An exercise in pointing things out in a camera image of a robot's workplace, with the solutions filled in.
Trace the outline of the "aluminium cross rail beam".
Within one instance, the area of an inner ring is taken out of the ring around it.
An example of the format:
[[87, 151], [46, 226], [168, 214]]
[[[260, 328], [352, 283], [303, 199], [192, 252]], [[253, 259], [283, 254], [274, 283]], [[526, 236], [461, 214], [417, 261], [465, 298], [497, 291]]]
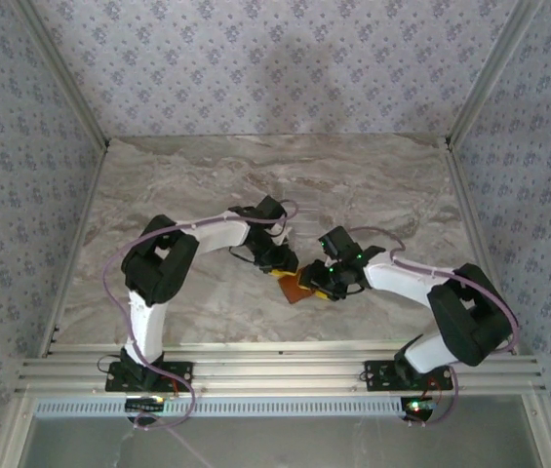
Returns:
[[[166, 348], [169, 361], [193, 364], [192, 384], [204, 397], [346, 396], [366, 386], [363, 364], [394, 356], [399, 341], [303, 341], [180, 344]], [[110, 345], [55, 344], [46, 358], [22, 362], [15, 381], [19, 393], [88, 396], [101, 394], [105, 376], [98, 360]], [[454, 367], [459, 392], [474, 395], [542, 393], [546, 387], [535, 357], [498, 354], [480, 366]]]

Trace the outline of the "aluminium lower frame leg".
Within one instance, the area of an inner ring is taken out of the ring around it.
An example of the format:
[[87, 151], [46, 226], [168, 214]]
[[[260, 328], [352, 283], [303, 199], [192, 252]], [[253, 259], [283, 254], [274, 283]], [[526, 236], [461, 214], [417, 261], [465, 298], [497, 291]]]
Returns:
[[543, 468], [551, 468], [551, 404], [545, 395], [522, 396], [531, 434]]
[[0, 428], [0, 468], [18, 468], [37, 405], [35, 397], [15, 397]]

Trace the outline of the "aluminium table side rail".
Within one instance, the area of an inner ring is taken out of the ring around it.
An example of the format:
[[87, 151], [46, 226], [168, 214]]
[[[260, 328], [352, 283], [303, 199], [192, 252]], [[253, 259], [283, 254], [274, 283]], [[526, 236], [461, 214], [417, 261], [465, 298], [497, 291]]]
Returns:
[[466, 234], [474, 257], [482, 270], [490, 278], [492, 285], [499, 293], [501, 293], [502, 288], [500, 286], [500, 280], [498, 274], [496, 273], [495, 267], [492, 264], [492, 258], [486, 244], [482, 225], [459, 158], [453, 153], [451, 141], [448, 138], [441, 136], [439, 138], [439, 145], [441, 152], [447, 161], [455, 197], [459, 205], [461, 217], [465, 224]]
[[88, 217], [98, 188], [98, 182], [100, 179], [103, 163], [108, 152], [108, 146], [109, 144], [107, 144], [98, 155], [98, 161], [93, 172], [91, 185], [87, 192], [87, 197], [85, 199], [85, 203], [80, 214], [74, 239], [68, 253], [67, 263], [61, 275], [57, 294], [55, 296], [51, 313], [44, 329], [44, 334], [41, 339], [41, 343], [37, 353], [37, 357], [40, 359], [45, 359], [49, 356], [52, 344], [54, 342], [55, 333], [60, 328], [60, 320], [64, 310], [66, 294], [68, 292], [71, 279], [77, 266], [78, 256], [84, 242]]

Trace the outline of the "small control circuit board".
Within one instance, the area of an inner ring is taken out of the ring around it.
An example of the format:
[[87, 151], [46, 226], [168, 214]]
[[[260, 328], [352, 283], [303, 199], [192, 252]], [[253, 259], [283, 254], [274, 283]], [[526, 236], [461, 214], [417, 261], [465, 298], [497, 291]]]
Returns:
[[124, 405], [124, 412], [161, 412], [165, 408], [165, 400], [161, 397], [129, 397]]
[[438, 403], [430, 397], [401, 399], [401, 406], [405, 415], [403, 419], [408, 422], [427, 423]]

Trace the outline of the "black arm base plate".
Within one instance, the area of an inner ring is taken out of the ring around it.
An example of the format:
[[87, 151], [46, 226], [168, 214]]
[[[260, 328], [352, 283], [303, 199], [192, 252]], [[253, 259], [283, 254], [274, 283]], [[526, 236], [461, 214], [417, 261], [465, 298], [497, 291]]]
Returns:
[[420, 373], [405, 363], [391, 360], [366, 361], [359, 375], [369, 392], [422, 391], [431, 389], [453, 390], [453, 379], [447, 366]]
[[188, 392], [186, 385], [171, 379], [169, 373], [191, 383], [191, 362], [162, 361], [158, 365], [164, 375], [140, 364], [113, 362], [109, 366], [104, 389], [106, 392]]

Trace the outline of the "brown leather card holder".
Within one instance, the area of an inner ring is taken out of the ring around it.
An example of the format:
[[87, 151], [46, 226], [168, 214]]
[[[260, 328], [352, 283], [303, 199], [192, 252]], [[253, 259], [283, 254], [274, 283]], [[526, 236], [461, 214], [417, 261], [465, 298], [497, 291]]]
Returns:
[[315, 293], [313, 289], [299, 283], [300, 277], [301, 271], [297, 271], [294, 275], [284, 275], [278, 279], [281, 292], [289, 304], [296, 304]]

